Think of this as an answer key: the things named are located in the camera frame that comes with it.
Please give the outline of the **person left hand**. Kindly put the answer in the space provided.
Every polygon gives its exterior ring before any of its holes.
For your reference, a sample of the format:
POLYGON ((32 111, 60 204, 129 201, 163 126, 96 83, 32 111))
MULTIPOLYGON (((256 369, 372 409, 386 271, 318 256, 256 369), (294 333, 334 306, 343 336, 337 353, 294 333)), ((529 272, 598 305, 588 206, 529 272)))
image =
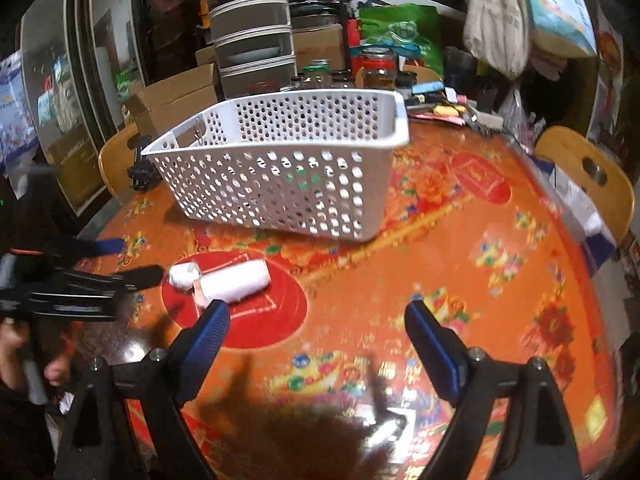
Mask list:
POLYGON ((27 364, 34 375, 54 388, 70 381, 76 351, 75 322, 43 320, 35 328, 27 321, 1 320, 1 382, 11 390, 26 392, 27 364))

